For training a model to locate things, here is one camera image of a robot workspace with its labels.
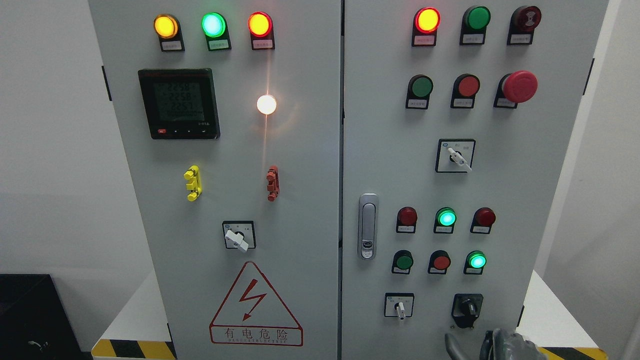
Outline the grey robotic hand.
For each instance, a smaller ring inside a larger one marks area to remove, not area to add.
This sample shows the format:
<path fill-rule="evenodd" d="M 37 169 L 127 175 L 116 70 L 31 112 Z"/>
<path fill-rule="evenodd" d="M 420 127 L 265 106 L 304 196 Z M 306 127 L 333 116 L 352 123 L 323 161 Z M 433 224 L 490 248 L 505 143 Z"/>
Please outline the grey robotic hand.
<path fill-rule="evenodd" d="M 445 334 L 446 353 L 452 360 L 470 360 L 452 333 Z M 526 340 L 520 333 L 502 328 L 488 330 L 478 354 L 480 360 L 547 360 L 546 354 L 538 350 L 534 342 Z"/>

